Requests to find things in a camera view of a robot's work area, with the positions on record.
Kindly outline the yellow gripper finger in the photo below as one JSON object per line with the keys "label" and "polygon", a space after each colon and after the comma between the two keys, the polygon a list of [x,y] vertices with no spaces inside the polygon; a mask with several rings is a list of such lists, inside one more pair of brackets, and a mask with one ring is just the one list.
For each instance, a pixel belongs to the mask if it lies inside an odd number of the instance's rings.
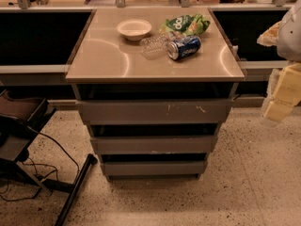
{"label": "yellow gripper finger", "polygon": [[301,64],[290,63],[273,69],[268,81],[267,96],[261,107],[261,123],[274,127],[289,116],[301,102]]}

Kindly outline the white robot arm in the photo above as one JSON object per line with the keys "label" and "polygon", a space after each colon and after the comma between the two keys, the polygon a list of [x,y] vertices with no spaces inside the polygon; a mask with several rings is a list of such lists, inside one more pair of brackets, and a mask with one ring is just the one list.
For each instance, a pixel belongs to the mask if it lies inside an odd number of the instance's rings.
{"label": "white robot arm", "polygon": [[301,0],[258,39],[257,44],[276,46],[277,54],[288,61],[283,69],[273,69],[267,96],[261,106],[261,123],[274,127],[301,102]]}

